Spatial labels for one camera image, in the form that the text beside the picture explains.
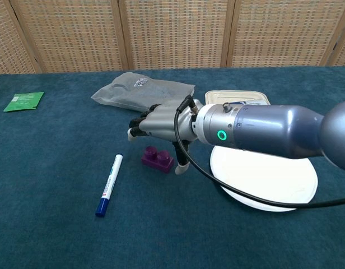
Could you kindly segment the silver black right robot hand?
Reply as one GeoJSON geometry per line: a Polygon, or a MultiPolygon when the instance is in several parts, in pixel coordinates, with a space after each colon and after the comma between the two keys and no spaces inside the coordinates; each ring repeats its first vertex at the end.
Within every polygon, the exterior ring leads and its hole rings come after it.
{"type": "MultiPolygon", "coordinates": [[[[174,132],[174,116],[180,104],[180,100],[169,100],[163,104],[151,106],[140,117],[130,121],[127,131],[129,141],[134,141],[139,136],[151,136],[172,142],[178,160],[178,165],[175,168],[177,175],[185,173],[190,164],[181,150],[174,132]]],[[[179,114],[178,129],[185,150],[188,150],[189,144],[197,139],[193,132],[192,116],[189,107],[186,107],[179,114]]]]}

